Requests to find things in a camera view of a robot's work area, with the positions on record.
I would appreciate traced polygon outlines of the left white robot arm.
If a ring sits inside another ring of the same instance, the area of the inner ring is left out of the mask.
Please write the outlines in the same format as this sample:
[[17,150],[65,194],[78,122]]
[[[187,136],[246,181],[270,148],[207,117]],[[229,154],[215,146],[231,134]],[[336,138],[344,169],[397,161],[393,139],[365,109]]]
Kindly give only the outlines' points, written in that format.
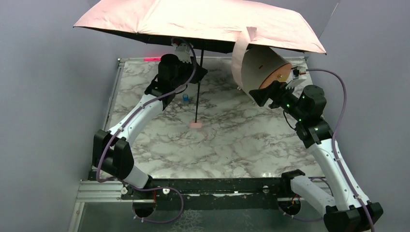
[[174,54],[161,57],[158,73],[145,89],[136,106],[109,130],[98,130],[93,139],[93,165],[100,183],[118,179],[142,189],[149,175],[134,163],[131,146],[148,123],[164,111],[195,76],[207,71],[197,64],[195,56],[183,62]]

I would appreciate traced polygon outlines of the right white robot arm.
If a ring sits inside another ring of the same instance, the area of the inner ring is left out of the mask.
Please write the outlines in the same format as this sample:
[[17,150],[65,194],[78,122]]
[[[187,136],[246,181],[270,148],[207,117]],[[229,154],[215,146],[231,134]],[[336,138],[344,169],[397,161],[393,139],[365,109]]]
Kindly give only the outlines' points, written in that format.
[[317,210],[328,231],[373,232],[383,209],[368,198],[347,167],[335,140],[336,133],[322,117],[327,103],[323,89],[308,85],[297,97],[290,84],[274,81],[266,88],[251,90],[249,95],[259,106],[272,100],[269,108],[282,108],[297,121],[296,134],[319,164],[332,193],[302,174],[291,177],[291,191]]

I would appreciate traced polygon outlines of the pink folding umbrella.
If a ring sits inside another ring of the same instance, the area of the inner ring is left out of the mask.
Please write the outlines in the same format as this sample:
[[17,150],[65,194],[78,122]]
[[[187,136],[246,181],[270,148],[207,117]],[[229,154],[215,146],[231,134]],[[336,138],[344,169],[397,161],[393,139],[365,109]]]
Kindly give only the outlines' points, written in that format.
[[247,0],[102,0],[74,25],[157,45],[232,56],[235,82],[250,45],[324,54],[309,23],[292,10]]

